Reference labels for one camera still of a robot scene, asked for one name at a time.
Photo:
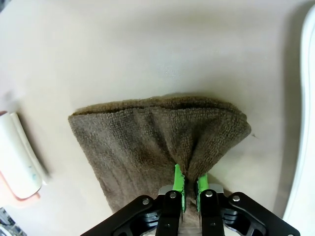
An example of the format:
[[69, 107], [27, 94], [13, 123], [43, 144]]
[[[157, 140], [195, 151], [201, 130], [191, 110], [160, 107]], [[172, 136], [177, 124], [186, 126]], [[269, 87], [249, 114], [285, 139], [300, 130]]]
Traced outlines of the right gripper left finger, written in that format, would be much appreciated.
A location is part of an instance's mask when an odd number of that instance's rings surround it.
[[160, 189], [153, 199], [142, 195], [87, 230], [84, 236], [176, 236], [185, 211], [185, 177], [175, 165], [174, 183]]

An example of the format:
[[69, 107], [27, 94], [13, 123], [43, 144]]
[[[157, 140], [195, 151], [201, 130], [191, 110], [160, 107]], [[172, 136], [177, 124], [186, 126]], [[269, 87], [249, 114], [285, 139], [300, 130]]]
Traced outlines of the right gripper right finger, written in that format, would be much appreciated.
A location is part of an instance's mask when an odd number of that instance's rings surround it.
[[204, 174], [196, 182], [197, 210], [203, 236], [223, 236], [224, 229], [240, 236], [299, 236], [300, 232], [242, 192], [225, 196], [223, 187], [208, 182]]

